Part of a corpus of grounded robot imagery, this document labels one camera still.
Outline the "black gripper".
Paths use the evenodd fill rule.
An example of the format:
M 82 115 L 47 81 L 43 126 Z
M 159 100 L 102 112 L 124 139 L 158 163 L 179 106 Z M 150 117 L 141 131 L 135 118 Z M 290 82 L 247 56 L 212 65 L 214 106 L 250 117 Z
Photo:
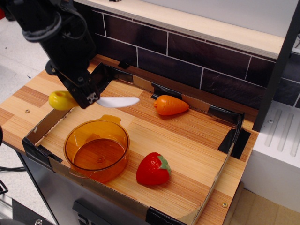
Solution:
M 61 75 L 60 81 L 71 97 L 85 109 L 99 100 L 100 95 L 97 83 L 89 81 L 88 72 L 96 46 L 81 14 L 67 10 L 61 11 L 59 16 L 58 30 L 40 42 L 49 58 L 45 69 L 50 75 Z

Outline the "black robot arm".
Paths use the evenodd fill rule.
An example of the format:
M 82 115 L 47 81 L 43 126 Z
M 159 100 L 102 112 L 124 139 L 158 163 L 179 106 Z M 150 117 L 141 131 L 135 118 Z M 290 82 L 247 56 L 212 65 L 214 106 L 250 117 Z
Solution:
M 46 72 L 60 79 L 81 108 L 99 99 L 88 71 L 96 45 L 73 1 L 2 0 L 0 7 L 18 22 L 27 41 L 41 45 L 49 58 Z

